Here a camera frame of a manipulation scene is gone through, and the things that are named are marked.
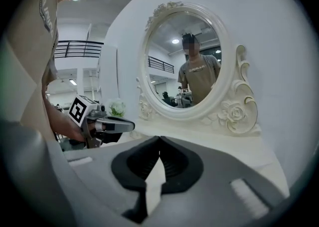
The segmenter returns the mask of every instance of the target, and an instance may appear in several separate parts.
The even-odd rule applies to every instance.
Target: gray plastic device
[[[89,130],[88,123],[91,121],[95,123],[94,132]],[[103,143],[117,142],[122,133],[135,129],[135,123],[124,118],[108,116],[104,106],[98,105],[97,109],[85,116],[81,128],[87,148],[91,149],[100,147]]]
[[[0,126],[9,178],[32,209],[55,226],[261,226],[284,200],[267,179],[234,157],[186,141],[153,137],[63,153],[57,142],[44,142],[32,129]],[[156,154],[166,183],[161,202],[142,216],[145,178]],[[196,178],[189,181],[191,173]],[[270,209],[268,215],[255,220],[230,186],[236,179],[245,180]]]

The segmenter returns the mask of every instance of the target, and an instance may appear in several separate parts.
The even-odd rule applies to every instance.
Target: oval mirror
[[[146,56],[153,93],[174,108],[199,104],[215,84],[222,63],[214,29],[188,11],[168,15],[153,30]]]

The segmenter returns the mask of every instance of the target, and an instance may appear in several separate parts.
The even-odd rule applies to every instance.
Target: black hair
[[[164,91],[162,94],[163,94],[163,98],[168,98],[168,93],[167,93],[167,91]]]
[[[185,43],[198,43],[198,40],[197,40],[196,36],[191,34],[191,33],[184,34],[181,37],[181,41],[182,41],[182,44],[185,44]]]

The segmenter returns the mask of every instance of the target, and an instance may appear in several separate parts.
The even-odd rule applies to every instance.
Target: white flower
[[[225,125],[227,121],[237,123],[246,117],[240,103],[224,101],[221,103],[222,112],[218,114],[220,124]]]
[[[112,116],[124,117],[125,103],[117,98],[109,103],[109,113]]]

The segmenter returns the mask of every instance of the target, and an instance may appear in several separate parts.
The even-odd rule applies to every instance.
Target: ceiling light
[[[73,85],[76,85],[75,81],[73,81],[72,79],[70,79],[70,82],[71,82]]]

